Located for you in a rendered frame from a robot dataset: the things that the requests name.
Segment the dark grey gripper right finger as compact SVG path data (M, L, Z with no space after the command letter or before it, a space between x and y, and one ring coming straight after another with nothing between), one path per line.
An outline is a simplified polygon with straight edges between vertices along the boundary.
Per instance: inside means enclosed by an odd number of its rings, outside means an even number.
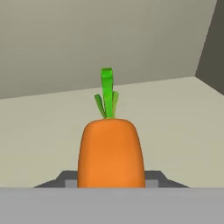
M168 179L161 171L146 171L145 184L148 188L186 188L186 185Z

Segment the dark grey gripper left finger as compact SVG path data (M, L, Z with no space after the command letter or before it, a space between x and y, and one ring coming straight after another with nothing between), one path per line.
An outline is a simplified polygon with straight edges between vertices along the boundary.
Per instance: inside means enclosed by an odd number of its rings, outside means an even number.
M63 171L56 179L52 179L43 184L37 185L37 188L76 188L77 171Z

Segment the orange carrot with green top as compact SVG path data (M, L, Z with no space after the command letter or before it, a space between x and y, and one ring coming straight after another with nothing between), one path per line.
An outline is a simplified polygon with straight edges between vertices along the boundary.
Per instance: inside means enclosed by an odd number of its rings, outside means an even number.
M144 157L134 124L116 118L119 94L113 89L113 70L101 70L102 94L94 96L102 119L83 130L77 186L145 187Z

